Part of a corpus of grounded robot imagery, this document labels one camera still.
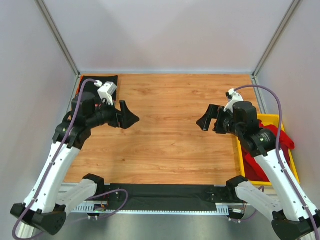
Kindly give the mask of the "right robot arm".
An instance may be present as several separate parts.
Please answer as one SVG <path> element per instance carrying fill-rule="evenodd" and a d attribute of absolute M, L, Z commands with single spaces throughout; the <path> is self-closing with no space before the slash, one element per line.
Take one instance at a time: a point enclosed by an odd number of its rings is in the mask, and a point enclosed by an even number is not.
<path fill-rule="evenodd" d="M 251 154 L 272 184 L 277 199 L 258 190 L 243 176 L 227 181 L 231 194 L 250 204 L 264 215 L 281 240 L 298 240 L 320 227 L 320 211 L 305 195 L 291 169 L 285 163 L 282 151 L 276 150 L 276 136 L 259 126 L 257 109 L 248 101 L 234 103 L 231 109 L 210 104 L 196 124 L 208 131 L 215 119 L 213 131 L 232 134 Z"/>

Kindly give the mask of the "black t-shirt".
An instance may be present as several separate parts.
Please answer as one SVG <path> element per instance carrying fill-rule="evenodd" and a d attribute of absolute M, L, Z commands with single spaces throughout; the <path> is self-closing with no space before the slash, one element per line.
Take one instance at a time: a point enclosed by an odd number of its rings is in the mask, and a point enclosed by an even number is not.
<path fill-rule="evenodd" d="M 95 81 L 101 81 L 103 84 L 106 82 L 113 82 L 118 86 L 118 76 L 117 75 L 111 75 L 111 76 L 98 76 L 98 75 L 94 75 L 94 76 L 89 76 L 89 75 L 82 75 L 81 78 L 83 78 L 82 80 L 82 84 L 85 80 L 87 79 L 93 79 Z M 94 94 L 95 96 L 95 103 L 99 104 L 101 101 L 101 98 L 98 95 L 98 88 L 94 85 L 93 82 L 88 82 L 85 87 L 84 87 L 84 92 L 89 92 Z"/>

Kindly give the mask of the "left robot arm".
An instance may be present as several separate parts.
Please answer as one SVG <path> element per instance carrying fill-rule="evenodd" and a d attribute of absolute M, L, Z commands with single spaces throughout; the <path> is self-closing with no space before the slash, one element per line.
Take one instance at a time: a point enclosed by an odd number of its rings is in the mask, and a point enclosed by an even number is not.
<path fill-rule="evenodd" d="M 96 106 L 94 94 L 76 95 L 71 111 L 56 127 L 49 156 L 32 191 L 10 210 L 19 222 L 54 236 L 62 229 L 70 212 L 82 202 L 109 195 L 105 192 L 104 179 L 90 173 L 64 194 L 59 194 L 59 190 L 93 128 L 107 124 L 125 130 L 139 122 L 139 117 L 129 110 L 124 100 L 119 103 L 120 109 L 116 109 L 104 98 L 100 106 Z"/>

